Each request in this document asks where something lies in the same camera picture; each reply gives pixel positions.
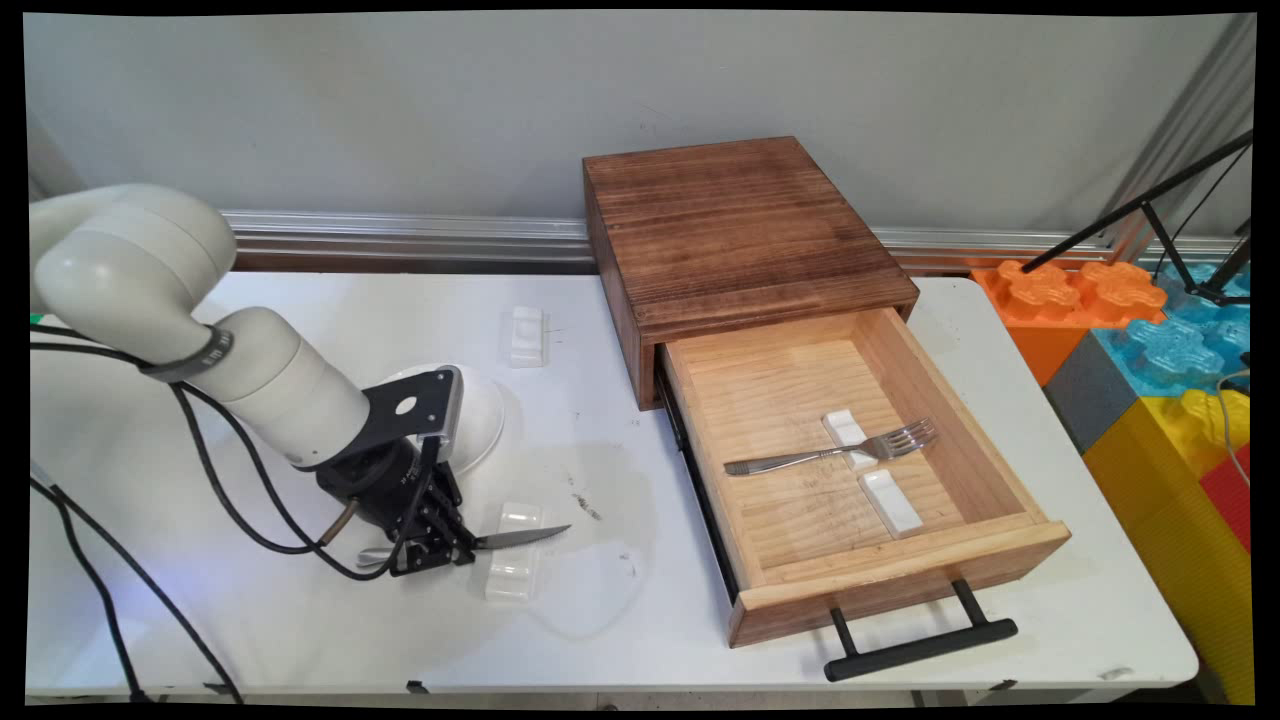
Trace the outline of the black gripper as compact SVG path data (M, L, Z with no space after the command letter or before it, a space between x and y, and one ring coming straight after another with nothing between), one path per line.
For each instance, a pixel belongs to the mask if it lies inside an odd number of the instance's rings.
M356 516L380 528L399 550L392 577L476 560L476 537L460 512L461 492L452 470L434 470L439 442L421 450L411 439L397 439L317 466L317 484L339 501L355 500ZM420 480L429 477L417 514L407 528Z

